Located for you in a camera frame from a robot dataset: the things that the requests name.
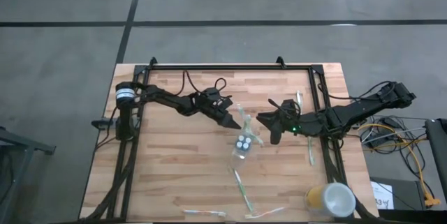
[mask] black metal frame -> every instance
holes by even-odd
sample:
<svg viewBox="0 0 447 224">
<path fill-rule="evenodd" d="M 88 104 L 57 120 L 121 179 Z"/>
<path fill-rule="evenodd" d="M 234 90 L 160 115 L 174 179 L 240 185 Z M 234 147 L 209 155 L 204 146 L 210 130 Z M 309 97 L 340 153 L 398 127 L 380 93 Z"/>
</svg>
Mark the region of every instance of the black metal frame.
<svg viewBox="0 0 447 224">
<path fill-rule="evenodd" d="M 0 142 L 5 142 L 7 145 L 1 145 L 3 148 L 16 148 L 24 152 L 23 159 L 20 165 L 18 165 L 17 171 L 13 176 L 13 183 L 8 190 L 4 202 L 0 207 L 0 224 L 9 223 L 9 218 L 13 210 L 13 204 L 19 190 L 19 185 L 22 182 L 24 173 L 33 158 L 34 151 L 43 151 L 46 155 L 53 155 L 56 146 L 51 146 L 48 144 L 43 144 L 35 140 L 30 140 L 29 138 L 16 135 L 14 133 L 8 132 L 5 128 L 0 127 Z"/>
<path fill-rule="evenodd" d="M 278 57 L 275 64 L 242 64 L 242 65 L 194 65 L 194 64 L 181 64 L 181 65 L 157 65 L 157 60 L 153 58 L 148 66 L 137 65 L 134 69 L 133 81 L 139 80 L 140 76 L 143 76 L 143 84 L 149 84 L 149 74 L 151 70 L 304 70 L 307 71 L 309 77 L 309 83 L 311 87 L 312 100 L 314 102 L 315 111 L 319 111 L 321 109 L 320 101 L 318 98 L 318 89 L 316 88 L 316 75 L 318 76 L 320 82 L 323 85 L 326 85 L 325 75 L 323 66 L 321 64 L 309 64 L 309 65 L 286 65 L 284 60 L 281 57 Z M 329 97 L 327 94 L 323 95 L 325 105 L 330 105 Z M 141 105 L 138 108 L 138 117 L 142 117 L 144 111 L 144 105 Z M 136 162 L 136 154 L 138 148 L 140 127 L 137 129 L 137 135 L 131 140 L 131 152 L 129 156 L 128 163 L 126 167 L 123 169 L 124 164 L 124 154 L 126 152 L 126 146 L 128 142 L 121 142 L 118 151 L 118 159 L 115 167 L 115 175 L 112 184 L 112 188 L 121 186 L 119 178 L 124 173 L 126 169 L 129 169 L 126 176 L 126 183 L 124 187 L 123 194 L 123 204 L 121 211 L 119 213 L 119 217 L 115 217 L 115 205 L 117 200 L 117 194 L 113 197 L 110 205 L 108 207 L 108 212 L 106 214 L 105 219 L 81 219 L 82 223 L 123 223 L 126 221 L 127 211 L 129 210 L 129 200 L 131 196 L 131 187 L 132 187 L 132 178 L 133 171 L 135 168 Z M 333 182 L 335 180 L 333 176 L 333 164 L 330 159 L 329 154 L 329 146 L 326 138 L 321 137 L 321 148 L 323 151 L 323 161 L 326 168 L 326 177 L 328 182 Z M 333 150 L 336 158 L 336 168 L 338 173 L 342 176 L 344 181 L 342 183 L 346 184 L 346 174 L 344 171 L 344 165 L 342 161 L 342 153 L 340 151 L 340 147 L 338 141 L 333 142 Z"/>
</svg>

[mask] concrete floor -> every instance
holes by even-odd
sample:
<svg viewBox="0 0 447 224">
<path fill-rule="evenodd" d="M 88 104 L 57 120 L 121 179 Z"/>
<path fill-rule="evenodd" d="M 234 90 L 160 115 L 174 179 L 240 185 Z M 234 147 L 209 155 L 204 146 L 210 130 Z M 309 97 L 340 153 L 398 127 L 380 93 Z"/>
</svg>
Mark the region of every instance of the concrete floor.
<svg viewBox="0 0 447 224">
<path fill-rule="evenodd" d="M 131 0 L 0 0 L 0 22 L 124 21 Z M 445 19 L 445 0 L 140 0 L 135 20 Z M 17 215 L 77 218 L 123 28 L 0 28 L 0 124 L 57 145 L 37 155 Z M 417 95 L 383 112 L 447 117 L 447 26 L 133 28 L 124 63 L 341 62 L 351 95 L 397 80 Z M 423 121 L 406 121 L 409 127 Z M 428 143 L 424 178 L 446 209 Z M 416 180 L 398 154 L 366 154 L 373 177 Z"/>
</svg>

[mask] gray floor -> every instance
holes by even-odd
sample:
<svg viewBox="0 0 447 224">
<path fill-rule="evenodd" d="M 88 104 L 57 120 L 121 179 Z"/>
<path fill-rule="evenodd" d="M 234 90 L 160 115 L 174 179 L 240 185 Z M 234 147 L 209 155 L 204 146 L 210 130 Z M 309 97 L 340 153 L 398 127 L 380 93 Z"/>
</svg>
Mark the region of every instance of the gray floor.
<svg viewBox="0 0 447 224">
<path fill-rule="evenodd" d="M 131 0 L 0 0 L 0 22 L 125 20 Z M 443 19 L 445 0 L 140 0 L 135 20 Z M 49 144 L 17 206 L 23 221 L 77 217 L 122 28 L 0 28 L 0 124 Z M 447 26 L 134 28 L 125 63 L 342 62 L 349 92 L 405 83 L 411 107 L 384 112 L 447 117 Z M 421 121 L 407 121 L 410 127 Z M 428 143 L 424 178 L 446 209 Z M 374 177 L 415 180 L 398 154 L 365 155 Z"/>
</svg>

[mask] wooden table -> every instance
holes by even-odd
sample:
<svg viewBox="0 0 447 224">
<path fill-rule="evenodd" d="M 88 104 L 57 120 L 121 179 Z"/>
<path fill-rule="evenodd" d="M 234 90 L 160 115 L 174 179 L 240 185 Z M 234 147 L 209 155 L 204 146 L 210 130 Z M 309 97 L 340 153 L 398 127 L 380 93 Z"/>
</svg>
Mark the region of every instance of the wooden table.
<svg viewBox="0 0 447 224">
<path fill-rule="evenodd" d="M 119 64 L 110 88 L 105 111 L 109 117 L 115 107 L 115 85 L 132 79 L 134 64 Z M 348 96 L 342 66 L 323 64 L 329 92 Z M 255 117 L 259 112 L 273 111 L 267 99 L 278 104 L 296 99 L 303 93 L 302 111 L 313 112 L 308 73 L 302 70 L 198 70 L 190 71 L 193 83 L 204 89 L 213 87 L 219 77 L 226 78 L 223 96 L 232 95 L 229 108 L 242 125 L 236 104 Z M 150 84 L 177 93 L 182 85 L 179 70 L 151 71 Z M 183 94 L 193 92 L 186 81 Z M 347 100 L 331 100 L 332 105 L 345 105 Z M 240 170 L 249 199 L 258 212 L 287 207 L 256 221 L 320 221 L 304 205 L 304 195 L 312 186 L 325 184 L 326 175 L 319 139 L 314 139 L 316 164 L 309 164 L 307 138 L 284 133 L 279 145 L 270 144 L 270 132 L 256 119 L 252 128 L 265 143 L 255 144 Z M 127 221 L 222 221 L 217 216 L 185 215 L 183 209 L 225 211 L 226 221 L 247 221 L 248 209 L 242 199 L 233 173 L 228 169 L 235 138 L 240 130 L 218 126 L 203 114 L 183 117 L 174 109 L 156 103 L 146 104 L 140 143 L 133 175 L 132 194 Z M 119 144 L 112 141 L 95 154 L 80 217 L 90 214 L 112 185 Z M 369 175 L 360 142 L 347 137 L 342 157 L 349 186 L 358 199 L 378 216 Z"/>
</svg>

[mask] white paper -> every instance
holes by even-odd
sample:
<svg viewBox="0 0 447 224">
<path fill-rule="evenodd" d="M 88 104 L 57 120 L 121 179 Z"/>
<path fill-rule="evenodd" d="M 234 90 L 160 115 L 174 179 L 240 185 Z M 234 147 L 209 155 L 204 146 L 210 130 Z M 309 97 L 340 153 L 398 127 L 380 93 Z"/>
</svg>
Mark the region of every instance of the white paper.
<svg viewBox="0 0 447 224">
<path fill-rule="evenodd" d="M 377 209 L 394 209 L 393 187 L 371 181 Z"/>
</svg>

